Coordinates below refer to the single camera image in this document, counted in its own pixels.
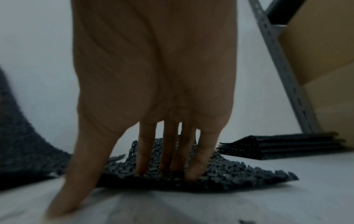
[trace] finger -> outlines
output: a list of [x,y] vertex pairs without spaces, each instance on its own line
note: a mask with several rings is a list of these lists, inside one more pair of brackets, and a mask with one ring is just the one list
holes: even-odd
[[180,144],[171,165],[172,172],[184,170],[184,165],[195,143],[195,132],[196,128],[182,124]]
[[155,141],[156,125],[141,123],[139,125],[138,154],[136,156],[136,174],[145,174],[148,171],[151,151]]
[[162,155],[159,169],[168,172],[171,167],[178,138],[178,122],[164,121]]
[[79,133],[64,186],[51,202],[47,217],[53,218],[77,209],[95,188],[121,133],[108,133],[79,115]]
[[198,148],[185,174],[186,181],[196,181],[207,169],[210,157],[215,151],[220,131],[200,133]]

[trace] white wall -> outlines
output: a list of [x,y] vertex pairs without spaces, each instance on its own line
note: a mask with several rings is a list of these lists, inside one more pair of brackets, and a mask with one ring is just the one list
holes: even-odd
[[[271,0],[263,0],[263,7]],[[239,0],[239,51],[235,105],[220,141],[300,132],[276,69],[246,0]],[[72,151],[77,133],[78,85],[71,55],[68,0],[1,0],[0,66],[22,111],[56,147]],[[157,137],[163,125],[158,125]],[[138,137],[128,130],[114,154]]]

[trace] pebble-textured mat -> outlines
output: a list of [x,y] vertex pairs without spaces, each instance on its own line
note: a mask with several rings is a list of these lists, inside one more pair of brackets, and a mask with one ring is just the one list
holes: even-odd
[[251,159],[282,159],[345,152],[337,133],[248,136],[217,148],[223,155]]
[[[54,148],[35,132],[17,106],[1,70],[0,91],[1,188],[20,186],[63,174],[70,154]],[[136,147],[137,141],[134,141],[125,162],[117,162],[124,155],[110,159],[98,182],[98,187],[215,192],[298,180],[297,176],[291,172],[286,173],[281,170],[272,172],[261,168],[252,168],[244,163],[229,161],[215,152],[207,172],[198,180],[197,184],[188,185],[183,181],[183,174],[161,174],[158,171],[162,139],[155,140],[152,162],[146,176],[135,177]]]

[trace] hand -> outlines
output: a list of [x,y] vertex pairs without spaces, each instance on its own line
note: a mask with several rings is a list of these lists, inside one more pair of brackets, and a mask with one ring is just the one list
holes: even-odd
[[[48,215],[79,206],[97,184],[117,140],[140,122],[136,173],[147,171],[164,121],[161,171],[205,172],[233,107],[234,0],[72,0],[79,134],[66,181]],[[174,156],[178,124],[180,145]]]

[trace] perforated metal bracket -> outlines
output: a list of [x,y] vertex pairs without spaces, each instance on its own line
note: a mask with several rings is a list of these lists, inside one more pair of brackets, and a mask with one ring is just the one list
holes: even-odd
[[278,42],[277,34],[274,32],[261,4],[258,0],[249,0],[249,3],[302,132],[322,132],[316,116],[312,111],[311,104],[302,87],[299,85],[281,45]]

